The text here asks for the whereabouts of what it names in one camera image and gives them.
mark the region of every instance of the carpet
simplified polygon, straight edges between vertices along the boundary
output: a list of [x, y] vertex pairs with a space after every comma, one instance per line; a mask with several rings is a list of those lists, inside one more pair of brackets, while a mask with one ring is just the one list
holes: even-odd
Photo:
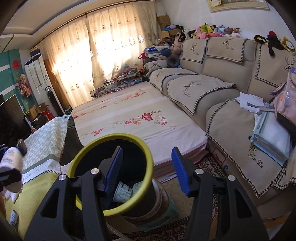
[[[200, 162], [196, 164], [197, 168], [202, 168], [208, 173], [216, 177], [225, 177], [224, 171], [217, 164], [213, 156], [209, 153]], [[176, 205], [176, 209], [180, 212], [180, 215], [173, 219], [171, 223], [151, 230], [149, 232], [139, 231], [133, 224], [127, 222], [121, 216], [106, 217], [106, 221], [115, 229], [129, 237], [134, 241], [177, 241], [182, 240], [186, 232], [186, 227], [189, 222], [191, 207], [193, 198], [187, 198], [182, 193], [178, 179], [174, 178], [168, 182], [163, 183], [163, 186], [167, 193], [170, 195]], [[218, 215], [218, 201], [215, 195], [213, 195], [213, 211], [212, 211], [212, 224], [215, 222]]]

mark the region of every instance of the framed picture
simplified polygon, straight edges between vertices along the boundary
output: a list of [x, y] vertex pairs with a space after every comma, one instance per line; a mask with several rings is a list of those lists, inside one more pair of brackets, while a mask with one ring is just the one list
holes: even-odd
[[221, 2], [221, 4], [219, 5], [216, 3], [217, 0], [206, 1], [211, 12], [237, 8], [261, 8], [269, 10], [265, 0], [220, 0], [219, 2]]

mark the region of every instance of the backpack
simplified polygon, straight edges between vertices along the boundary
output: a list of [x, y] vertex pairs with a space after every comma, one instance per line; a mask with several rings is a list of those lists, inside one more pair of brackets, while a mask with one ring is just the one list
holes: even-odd
[[287, 81], [272, 92], [273, 104], [277, 120], [296, 136], [296, 68], [292, 67]]

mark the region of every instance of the clear plastic file bag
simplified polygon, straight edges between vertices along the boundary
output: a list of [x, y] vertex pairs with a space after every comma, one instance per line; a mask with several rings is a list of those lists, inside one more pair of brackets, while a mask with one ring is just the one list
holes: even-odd
[[283, 166], [290, 156], [290, 134], [276, 120], [274, 112], [264, 111], [259, 117], [251, 142]]

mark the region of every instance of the red round wall decoration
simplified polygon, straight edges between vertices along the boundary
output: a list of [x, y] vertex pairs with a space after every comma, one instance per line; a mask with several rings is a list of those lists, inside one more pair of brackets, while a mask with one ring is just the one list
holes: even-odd
[[14, 60], [12, 62], [12, 67], [14, 70], [18, 70], [20, 68], [20, 62], [18, 60]]

